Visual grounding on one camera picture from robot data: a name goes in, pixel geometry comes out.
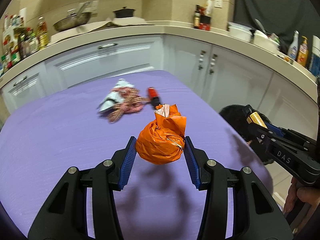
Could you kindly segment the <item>person's right hand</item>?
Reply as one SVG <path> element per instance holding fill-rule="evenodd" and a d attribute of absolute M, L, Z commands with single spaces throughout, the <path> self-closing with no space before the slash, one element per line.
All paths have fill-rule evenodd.
<path fill-rule="evenodd" d="M 285 200 L 285 205 L 283 213 L 289 213 L 296 202 L 296 200 L 301 200 L 304 203 L 311 205 L 308 216 L 313 215 L 314 211 L 319 206 L 319 189 L 313 189 L 310 187 L 300 187 L 298 188 L 298 180 L 296 178 L 291 179 L 291 185 L 288 190 L 287 198 Z"/>

